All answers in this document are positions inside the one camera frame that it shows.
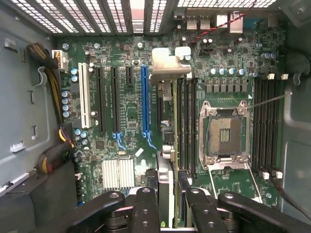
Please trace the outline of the silver chipset heatsink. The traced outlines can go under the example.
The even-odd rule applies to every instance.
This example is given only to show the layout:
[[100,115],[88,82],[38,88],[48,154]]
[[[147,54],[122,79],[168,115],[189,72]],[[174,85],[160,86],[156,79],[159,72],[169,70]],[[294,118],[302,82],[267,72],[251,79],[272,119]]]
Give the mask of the silver chipset heatsink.
[[102,162],[103,190],[129,190],[135,187],[133,159],[113,159]]

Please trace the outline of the CPU socket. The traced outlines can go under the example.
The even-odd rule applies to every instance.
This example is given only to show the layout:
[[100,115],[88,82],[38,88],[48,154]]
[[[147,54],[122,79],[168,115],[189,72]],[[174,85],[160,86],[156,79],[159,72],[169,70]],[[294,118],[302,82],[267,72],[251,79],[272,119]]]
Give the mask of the CPU socket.
[[235,106],[203,101],[198,117],[198,153],[207,171],[249,169],[250,111],[246,100]]

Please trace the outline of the black RAM slot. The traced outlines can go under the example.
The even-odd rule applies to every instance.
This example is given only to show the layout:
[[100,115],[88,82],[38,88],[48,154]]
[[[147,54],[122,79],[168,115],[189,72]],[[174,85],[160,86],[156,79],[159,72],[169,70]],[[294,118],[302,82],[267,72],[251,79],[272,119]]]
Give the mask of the black RAM slot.
[[[260,100],[260,80],[255,79],[254,82],[254,102],[253,105],[259,103]],[[252,155],[252,169],[257,168],[258,163],[258,107],[253,107],[253,155]]]
[[191,175],[197,178],[196,173],[196,84],[197,79],[191,80]]
[[178,130],[178,167],[180,170],[184,169],[184,150],[183,150],[183,124],[182,124],[182,88],[183,79],[177,81],[177,130]]
[[[265,80],[261,81],[261,101],[266,101],[266,83]],[[265,117],[266,117],[266,110],[265,104],[263,103],[260,107],[260,119],[261,119],[261,133],[260,133],[260,169],[264,173],[266,169],[264,168],[264,158],[265,158]]]
[[283,105],[284,100],[280,98],[276,100],[276,122],[275,122],[275,147],[274,147],[274,176],[279,179],[283,178],[283,173],[281,170],[281,147],[282,147],[282,126],[283,126]]
[[189,152],[189,143],[190,143],[190,136],[189,136],[189,90],[188,90],[188,81],[187,79],[184,80],[184,123],[185,123],[185,164],[186,170],[191,175],[191,159],[190,159],[190,152]]
[[268,131],[267,131],[267,137],[268,137],[268,155],[267,155],[267,162],[266,162],[266,169],[269,173],[269,176],[272,176],[271,172],[271,157],[273,154],[273,126],[274,126],[274,102],[271,101],[267,104],[269,106],[269,121],[268,121]]

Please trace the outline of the long black expansion slot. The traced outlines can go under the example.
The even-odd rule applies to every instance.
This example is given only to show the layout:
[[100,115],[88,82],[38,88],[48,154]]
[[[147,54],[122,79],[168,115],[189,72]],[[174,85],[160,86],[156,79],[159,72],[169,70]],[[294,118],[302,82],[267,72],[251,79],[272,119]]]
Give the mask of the long black expansion slot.
[[105,121],[105,79],[104,79],[104,70],[102,67],[96,67],[96,79],[97,79],[97,88],[98,88],[98,116],[99,116],[99,131],[100,133],[106,133],[106,121]]
[[163,121],[163,83],[160,82],[157,86],[157,121],[158,127],[161,128],[161,124]]
[[117,67],[111,67],[111,96],[112,96],[112,116],[113,116],[113,138],[117,141],[118,147],[126,150],[122,143],[121,130],[121,107],[120,107],[120,86],[119,72]]

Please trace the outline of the black plastic shroud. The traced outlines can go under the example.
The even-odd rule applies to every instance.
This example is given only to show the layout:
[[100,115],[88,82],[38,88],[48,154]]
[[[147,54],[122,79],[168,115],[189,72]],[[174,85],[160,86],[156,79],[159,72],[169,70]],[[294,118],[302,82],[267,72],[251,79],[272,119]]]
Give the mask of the black plastic shroud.
[[0,197],[0,233],[29,233],[74,209],[77,202],[73,164],[50,175],[32,175]]

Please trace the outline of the open black PC case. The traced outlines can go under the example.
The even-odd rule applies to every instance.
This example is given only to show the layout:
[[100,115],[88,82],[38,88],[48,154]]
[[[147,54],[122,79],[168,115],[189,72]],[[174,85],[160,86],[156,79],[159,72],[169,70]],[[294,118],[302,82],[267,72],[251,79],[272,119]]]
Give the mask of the open black PC case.
[[[16,7],[18,12],[42,29],[52,44],[51,50],[47,50],[40,42],[26,47],[30,57],[38,64],[41,78],[48,82],[57,122],[56,142],[40,153],[29,178],[35,174],[50,175],[68,163],[74,167],[71,157],[74,145],[71,136],[63,128],[62,71],[57,69],[57,61],[52,58],[52,50],[63,50],[60,44],[62,40],[165,36],[176,31],[179,25],[185,25],[192,35],[190,43],[195,44],[203,37],[219,31],[241,34],[248,19],[265,19],[272,26],[278,22],[285,23],[287,78],[283,82],[284,90],[281,95],[290,92],[293,95],[283,99],[283,178],[279,179],[274,175],[270,177],[278,193],[277,206],[270,208],[307,223],[308,233],[311,233],[311,0],[3,1]],[[146,172],[146,185],[134,187],[127,195],[124,194],[127,206],[131,205],[130,198],[143,187],[155,190],[158,204],[157,167]],[[202,189],[208,197],[214,199],[220,195],[212,195],[204,188],[191,185],[185,173],[179,171],[178,227],[163,228],[160,224],[160,233],[198,233],[193,224],[187,223],[189,209],[186,191],[189,188]],[[74,209],[84,204],[77,204]],[[29,233],[67,233],[67,217],[74,209]]]

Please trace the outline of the green motherboard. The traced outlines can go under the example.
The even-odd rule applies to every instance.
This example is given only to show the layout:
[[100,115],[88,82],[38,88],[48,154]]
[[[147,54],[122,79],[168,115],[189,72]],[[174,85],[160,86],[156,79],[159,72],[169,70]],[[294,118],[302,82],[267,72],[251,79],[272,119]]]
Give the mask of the green motherboard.
[[[227,32],[211,33],[195,44],[185,25],[177,30],[155,37],[105,37],[75,38],[62,40],[63,51],[68,54],[69,71],[61,73],[61,109],[64,118],[63,128],[71,136],[74,148],[71,157],[76,175],[76,195],[78,205],[106,192],[103,190],[102,162],[113,159],[133,159],[135,187],[147,183],[147,170],[156,169],[157,158],[162,144],[162,133],[157,121],[157,87],[150,80],[152,74],[152,51],[155,48],[168,48],[171,55],[180,54],[181,62],[190,66],[190,73],[183,78],[183,150],[184,169],[193,186],[208,190],[212,195],[227,191],[236,192],[269,207],[276,207],[278,193],[270,181],[266,169],[268,155],[269,106],[265,104],[265,158],[264,168],[260,169],[260,107],[258,106],[258,163],[252,169],[253,155],[253,108],[250,111],[250,159],[249,169],[203,170],[198,153],[198,117],[203,101],[212,106],[235,106],[246,100],[248,106],[254,102],[254,82],[265,80],[266,100],[283,93],[287,76],[285,74],[286,25],[278,22],[272,26],[265,19],[248,19],[241,34]],[[91,127],[83,129],[81,124],[78,63],[89,65]],[[133,68],[133,85],[126,85],[126,67]],[[151,148],[142,136],[141,109],[141,66],[149,69],[149,100]],[[99,106],[96,67],[102,67],[105,79],[105,121],[106,133],[99,131]],[[113,138],[113,116],[111,96],[111,67],[119,72],[122,143],[126,150],[118,147]],[[185,123],[184,123],[184,80],[189,90],[189,152],[191,159],[191,80],[196,84],[196,173],[189,176],[185,164]]]

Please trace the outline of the blue expansion slot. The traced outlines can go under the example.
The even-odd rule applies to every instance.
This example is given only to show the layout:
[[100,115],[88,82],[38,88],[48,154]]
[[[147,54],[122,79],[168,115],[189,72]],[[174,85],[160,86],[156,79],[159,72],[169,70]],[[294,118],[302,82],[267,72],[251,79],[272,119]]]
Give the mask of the blue expansion slot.
[[142,136],[147,140],[148,145],[156,149],[152,143],[150,130],[150,100],[149,100],[149,69],[148,66],[141,66],[141,109],[142,109]]

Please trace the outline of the thin metal locking lever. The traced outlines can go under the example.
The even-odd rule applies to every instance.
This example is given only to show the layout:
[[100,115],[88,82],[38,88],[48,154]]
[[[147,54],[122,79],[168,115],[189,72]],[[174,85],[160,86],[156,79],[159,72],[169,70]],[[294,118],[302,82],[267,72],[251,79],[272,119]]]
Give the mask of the thin metal locking lever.
[[264,105],[264,104],[276,101],[276,100],[280,100],[280,99],[283,99],[283,98],[286,98],[286,97],[289,97],[289,96],[292,96],[292,95],[293,95],[293,92],[290,92],[290,93],[287,93],[287,94],[284,94],[284,95],[281,95],[281,96],[278,96],[278,97],[274,97],[274,98],[269,99],[269,100],[262,101],[260,103],[257,103],[257,104],[251,105],[251,106],[238,107],[237,109],[238,109],[238,111],[252,109],[252,108],[255,108],[255,107],[258,107],[258,106],[261,106],[261,105]]

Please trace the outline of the white expansion slot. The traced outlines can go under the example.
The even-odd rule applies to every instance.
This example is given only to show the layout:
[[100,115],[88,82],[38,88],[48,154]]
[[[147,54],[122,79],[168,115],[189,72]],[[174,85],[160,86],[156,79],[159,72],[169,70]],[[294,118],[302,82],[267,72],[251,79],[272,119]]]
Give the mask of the white expansion slot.
[[90,80],[89,80],[89,65],[87,63],[78,63],[78,78],[80,91],[80,111],[81,124],[83,129],[91,127],[91,104],[90,104]]

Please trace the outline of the white power connector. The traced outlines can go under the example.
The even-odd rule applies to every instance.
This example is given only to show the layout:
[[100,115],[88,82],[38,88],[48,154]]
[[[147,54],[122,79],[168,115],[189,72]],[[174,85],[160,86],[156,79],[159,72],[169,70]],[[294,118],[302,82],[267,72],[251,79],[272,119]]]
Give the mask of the white power connector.
[[52,58],[57,61],[57,69],[68,73],[69,71],[69,60],[68,54],[62,50],[52,50]]

